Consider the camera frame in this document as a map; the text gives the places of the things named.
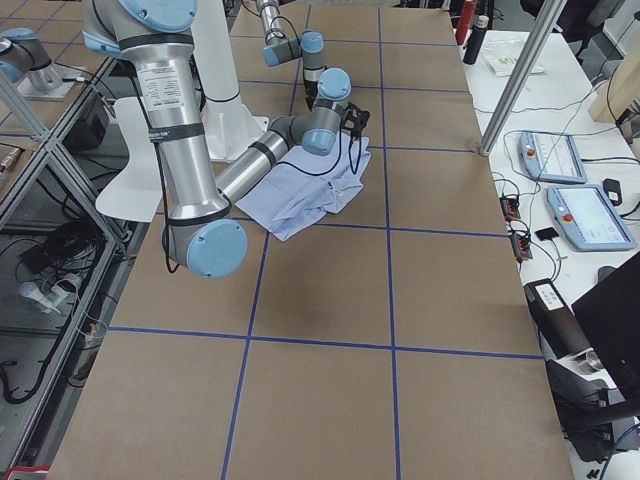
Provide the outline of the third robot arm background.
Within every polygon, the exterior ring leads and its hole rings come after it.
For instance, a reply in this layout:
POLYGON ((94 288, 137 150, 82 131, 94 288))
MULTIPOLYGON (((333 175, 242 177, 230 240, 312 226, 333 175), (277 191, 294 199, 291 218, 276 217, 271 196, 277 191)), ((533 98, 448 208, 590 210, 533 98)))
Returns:
POLYGON ((62 101, 75 83, 74 75, 65 82, 66 69, 53 63, 35 32, 25 27, 1 33, 1 72, 28 100, 62 101))

